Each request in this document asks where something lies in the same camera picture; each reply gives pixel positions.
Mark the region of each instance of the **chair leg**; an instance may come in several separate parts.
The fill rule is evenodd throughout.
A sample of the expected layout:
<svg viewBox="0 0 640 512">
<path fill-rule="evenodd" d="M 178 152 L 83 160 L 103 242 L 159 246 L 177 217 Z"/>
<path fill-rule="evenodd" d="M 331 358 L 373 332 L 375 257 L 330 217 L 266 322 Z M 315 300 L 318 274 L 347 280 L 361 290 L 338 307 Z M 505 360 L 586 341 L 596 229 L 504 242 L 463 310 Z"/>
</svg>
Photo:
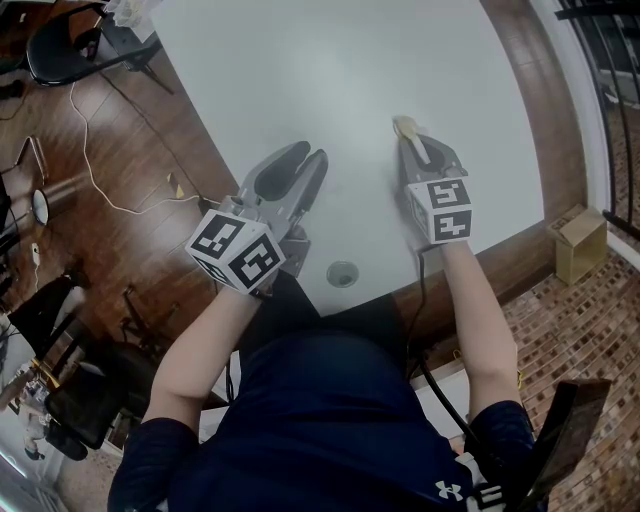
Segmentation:
<svg viewBox="0 0 640 512">
<path fill-rule="evenodd" d="M 156 320 L 151 325 L 151 327 L 149 327 L 149 331 L 156 334 L 159 333 L 163 327 L 166 327 L 169 320 L 171 320 L 171 317 L 173 316 L 173 314 L 179 309 L 180 309 L 180 304 L 178 304 L 177 302 L 174 302 L 173 304 L 171 304 L 171 309 L 167 311 L 164 315 L 162 315 L 160 318 L 158 318 L 158 320 Z"/>
<path fill-rule="evenodd" d="M 131 295 L 132 292 L 133 292 L 133 286 L 129 285 L 129 286 L 127 286 L 125 291 L 122 293 L 122 297 L 124 298 L 125 306 L 127 307 L 127 311 L 129 312 L 129 316 L 133 320 L 133 323 L 135 324 L 137 330 L 142 332 L 142 333 L 147 333 L 147 332 L 149 332 L 149 328 L 147 327 L 147 324 L 144 322 L 144 320 L 142 319 L 142 317 L 138 313 L 138 310 L 133 306 L 133 304 L 131 303 L 131 299 L 129 298 L 129 295 Z"/>
<path fill-rule="evenodd" d="M 140 68 L 140 71 L 142 71 L 145 75 L 151 78 L 151 80 L 153 80 L 160 87 L 162 87 L 167 93 L 171 94 L 171 96 L 174 95 L 173 90 L 171 90 L 167 85 L 165 85 L 162 82 L 162 80 L 160 80 L 160 77 L 156 75 L 155 71 L 153 71 L 153 69 L 151 69 L 149 66 L 143 66 L 142 68 Z"/>
</svg>

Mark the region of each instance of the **under armour logo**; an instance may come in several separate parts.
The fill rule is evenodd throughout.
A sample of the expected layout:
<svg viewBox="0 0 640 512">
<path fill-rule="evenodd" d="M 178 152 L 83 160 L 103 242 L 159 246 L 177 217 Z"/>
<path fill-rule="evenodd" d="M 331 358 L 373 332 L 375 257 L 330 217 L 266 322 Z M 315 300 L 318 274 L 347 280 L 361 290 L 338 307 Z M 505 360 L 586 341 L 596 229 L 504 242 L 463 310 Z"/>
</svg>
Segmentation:
<svg viewBox="0 0 640 512">
<path fill-rule="evenodd" d="M 438 198 L 438 205 L 456 203 L 458 202 L 458 195 L 456 189 L 459 188 L 458 183 L 452 183 L 449 188 L 443 188 L 441 185 L 433 187 L 433 191 Z"/>
<path fill-rule="evenodd" d="M 456 501 L 462 501 L 462 495 L 459 492 L 462 487 L 459 485 L 453 484 L 451 487 L 447 487 L 441 480 L 440 482 L 436 482 L 436 487 L 440 489 L 438 496 L 441 498 L 449 499 L 449 494 L 452 494 L 456 497 Z"/>
<path fill-rule="evenodd" d="M 458 236 L 461 231 L 467 229 L 467 226 L 458 225 L 453 223 L 453 219 L 451 217 L 443 217 L 440 218 L 440 232 L 441 233 L 451 233 L 453 236 Z"/>
</svg>

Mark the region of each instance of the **black cable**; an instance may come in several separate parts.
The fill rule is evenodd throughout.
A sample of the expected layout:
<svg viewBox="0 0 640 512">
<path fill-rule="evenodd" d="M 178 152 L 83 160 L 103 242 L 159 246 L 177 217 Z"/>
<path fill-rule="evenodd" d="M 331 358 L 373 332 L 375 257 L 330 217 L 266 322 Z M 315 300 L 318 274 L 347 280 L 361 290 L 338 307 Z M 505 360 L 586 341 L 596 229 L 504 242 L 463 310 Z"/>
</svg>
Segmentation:
<svg viewBox="0 0 640 512">
<path fill-rule="evenodd" d="M 180 170 L 184 173 L 185 177 L 187 178 L 187 181 L 189 181 L 189 183 L 191 184 L 191 186 L 193 187 L 193 189 L 196 191 L 196 194 L 198 194 L 200 197 L 203 197 L 202 194 L 200 193 L 200 190 L 198 190 L 198 187 L 196 186 L 196 184 L 193 182 L 193 180 L 191 179 L 191 176 L 189 176 L 189 173 L 186 171 L 186 169 L 180 164 L 180 161 L 178 160 L 178 156 L 175 154 L 175 152 L 169 147 L 169 144 L 167 144 L 167 141 L 164 139 L 164 137 L 162 136 L 162 134 L 151 124 L 151 121 L 149 121 L 149 119 L 147 118 L 147 114 L 145 113 L 144 109 L 138 105 L 134 100 L 132 100 L 131 98 L 129 98 L 129 96 L 127 96 L 125 94 L 125 92 L 120 89 L 116 84 L 113 83 L 113 81 L 107 76 L 105 75 L 103 72 L 100 72 L 100 75 L 102 76 L 102 78 L 104 78 L 107 83 L 116 91 L 118 91 L 118 94 L 120 94 L 120 96 L 122 96 L 122 98 L 129 104 L 131 105 L 131 107 L 138 113 L 138 115 L 143 119 L 143 121 L 145 122 L 145 124 L 149 127 L 149 129 L 155 134 L 156 137 L 158 137 L 158 140 L 160 141 L 160 143 L 164 146 L 164 148 L 169 152 L 169 154 L 171 155 L 171 157 L 173 158 L 174 162 L 176 163 L 176 165 L 180 168 Z"/>
<path fill-rule="evenodd" d="M 231 359 L 227 363 L 227 374 L 225 377 L 227 388 L 227 402 L 230 404 L 235 400 L 235 390 L 233 389 L 233 380 L 231 380 Z"/>
</svg>

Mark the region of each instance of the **small object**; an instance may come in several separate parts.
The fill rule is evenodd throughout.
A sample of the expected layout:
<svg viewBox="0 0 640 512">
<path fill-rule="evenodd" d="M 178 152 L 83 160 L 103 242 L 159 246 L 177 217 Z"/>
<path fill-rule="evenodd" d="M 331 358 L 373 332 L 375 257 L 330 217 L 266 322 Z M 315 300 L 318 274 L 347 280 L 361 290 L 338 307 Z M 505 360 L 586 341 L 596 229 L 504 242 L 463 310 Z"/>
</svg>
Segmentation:
<svg viewBox="0 0 640 512">
<path fill-rule="evenodd" d="M 327 281 L 336 288 L 349 288 L 359 277 L 358 267 L 350 261 L 336 261 L 327 270 Z"/>
<path fill-rule="evenodd" d="M 167 183 L 169 183 L 171 190 L 173 190 L 173 195 L 176 199 L 182 199 L 184 197 L 184 190 L 182 190 L 182 186 L 174 173 L 169 173 Z"/>
<path fill-rule="evenodd" d="M 34 265 L 37 267 L 40 266 L 40 248 L 38 247 L 38 244 L 33 242 L 31 244 L 31 257 L 33 259 L 33 263 Z"/>
<path fill-rule="evenodd" d="M 285 262 L 265 223 L 215 210 L 207 212 L 186 250 L 211 278 L 243 294 Z"/>
<path fill-rule="evenodd" d="M 547 229 L 556 241 L 556 275 L 569 285 L 607 256 L 607 222 L 593 208 L 575 206 Z"/>
<path fill-rule="evenodd" d="M 36 282 L 34 286 L 36 291 L 38 291 L 38 269 L 40 268 L 40 248 L 38 247 L 38 244 L 35 242 L 31 244 L 31 258 L 33 259 L 33 264 L 35 265 L 33 274 L 36 276 Z"/>
<path fill-rule="evenodd" d="M 416 154 L 420 157 L 420 160 L 422 160 L 425 165 L 428 165 L 431 159 L 418 136 L 418 123 L 416 123 L 412 117 L 397 116 L 393 118 L 393 127 L 396 130 L 396 135 L 398 135 L 398 137 L 403 136 L 409 140 Z"/>
<path fill-rule="evenodd" d="M 418 133 L 417 124 L 403 120 L 399 132 L 402 175 L 411 212 L 432 245 L 467 240 L 471 236 L 472 208 L 467 192 L 467 171 L 455 151 Z M 407 134 L 415 137 L 409 139 Z M 416 138 L 420 147 L 416 149 Z"/>
</svg>

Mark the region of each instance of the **black chair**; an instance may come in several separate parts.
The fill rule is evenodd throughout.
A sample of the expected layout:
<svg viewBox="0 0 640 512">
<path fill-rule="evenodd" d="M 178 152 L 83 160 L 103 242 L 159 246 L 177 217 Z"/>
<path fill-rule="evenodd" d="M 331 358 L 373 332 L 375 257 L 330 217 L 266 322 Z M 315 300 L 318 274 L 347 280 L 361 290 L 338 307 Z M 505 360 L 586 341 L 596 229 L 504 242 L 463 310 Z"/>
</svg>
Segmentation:
<svg viewBox="0 0 640 512">
<path fill-rule="evenodd" d="M 88 4 L 62 13 L 43 25 L 27 43 L 26 63 L 33 79 L 46 86 L 68 85 L 93 73 L 124 63 L 130 71 L 142 71 L 168 93 L 173 91 L 164 85 L 148 63 L 162 48 L 157 34 L 140 43 L 133 31 L 116 27 L 113 16 L 102 10 L 102 4 Z M 69 34 L 69 20 L 75 14 L 93 10 L 102 18 L 99 30 L 115 51 L 115 56 L 101 63 L 94 63 L 82 56 L 74 47 Z"/>
<path fill-rule="evenodd" d="M 142 419 L 156 370 L 139 347 L 102 341 L 87 354 L 84 364 L 49 394 L 45 407 L 58 432 L 98 450 L 120 411 Z M 69 444 L 57 442 L 56 447 Z"/>
</svg>

